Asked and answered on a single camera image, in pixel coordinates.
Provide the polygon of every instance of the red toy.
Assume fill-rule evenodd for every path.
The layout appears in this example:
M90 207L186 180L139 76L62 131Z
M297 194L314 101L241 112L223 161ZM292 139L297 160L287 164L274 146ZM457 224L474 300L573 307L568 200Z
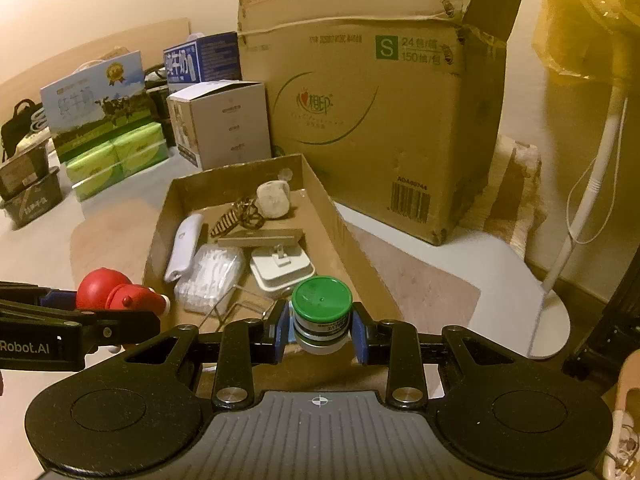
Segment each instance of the red toy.
M134 285L123 273L104 267L89 272L76 293L78 310L150 310L163 316L169 308L168 297Z

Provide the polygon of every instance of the wooden headboard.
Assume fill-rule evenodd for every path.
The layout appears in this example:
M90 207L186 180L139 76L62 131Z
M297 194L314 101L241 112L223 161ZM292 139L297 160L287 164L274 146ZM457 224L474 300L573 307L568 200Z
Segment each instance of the wooden headboard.
M142 54L142 65L148 68L162 63L162 50L186 40L190 33L187 18L166 20L142 27L116 32L99 40L76 46L57 54L0 84L0 124L14 114L21 99L40 102L40 89L71 74L82 63L96 59L115 46L123 46Z

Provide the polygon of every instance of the green curved line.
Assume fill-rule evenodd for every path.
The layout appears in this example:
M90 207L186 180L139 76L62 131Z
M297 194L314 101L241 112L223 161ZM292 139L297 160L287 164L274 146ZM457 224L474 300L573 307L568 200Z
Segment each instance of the green curved line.
M278 104L278 99L280 98L280 94L282 94L282 91L287 87L287 85L289 83L291 83L294 79L298 79L299 77L302 77L303 75L307 75L307 74L311 74L312 72L302 72L298 75L293 76L291 79L289 79L286 83L284 83L284 85L282 86L282 88L280 89L280 91L278 92L278 95L276 95L276 100L273 102L273 110L276 109L276 104Z
M342 134L340 137L336 137L335 139L331 139L331 140L324 140L323 142L308 142L308 141L305 141L305 140L298 140L298 142L300 142L300 144L306 144L307 146L326 146L327 144L333 144L334 142L338 142L339 140L343 140L344 137L349 135L353 130L355 130L358 126L360 126L360 123L367 116L367 114L369 113L369 110L371 110L371 107L373 106L373 101L376 100L376 95L378 95L378 88L376 88L376 91L373 94L373 98L371 99L371 102L369 103L369 106L367 106L367 109L365 110L364 115L360 118L360 120L357 123L354 124L354 126L353 126L353 128L351 130L347 131L345 134Z

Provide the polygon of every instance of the white table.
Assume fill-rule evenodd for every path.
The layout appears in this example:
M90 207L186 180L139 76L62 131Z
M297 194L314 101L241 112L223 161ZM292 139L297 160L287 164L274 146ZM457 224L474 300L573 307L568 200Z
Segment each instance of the white table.
M55 156L50 163L57 165ZM11 231L8 219L0 215L0 280L74 288L68 245L73 229L85 216L130 198L143 198L160 210L171 180L194 171L190 163L173 152L169 160L85 202L78 203L70 193L52 211L18 231ZM61 174L68 192L68 179L63 171ZM457 228L447 244L434 247L345 206L337 208L346 221L475 285L481 293L468 327L527 355L543 293L538 281L506 243L486 233ZM101 349L87 357L87 364L95 364L109 355ZM24 413L41 390L68 374L16 371L2 374L5 393L0 397L0 478L33 480L42 470L24 433Z

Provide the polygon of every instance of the metal screw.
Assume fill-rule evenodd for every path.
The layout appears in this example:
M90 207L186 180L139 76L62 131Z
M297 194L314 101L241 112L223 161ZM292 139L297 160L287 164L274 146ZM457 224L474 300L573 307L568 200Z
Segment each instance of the metal screw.
M412 404L418 402L423 397L423 394L418 388L403 386L402 388L393 390L391 396L403 404Z
M238 388L236 386L228 386L222 388L216 393L216 397L223 402L240 402L247 398L248 393L244 388Z

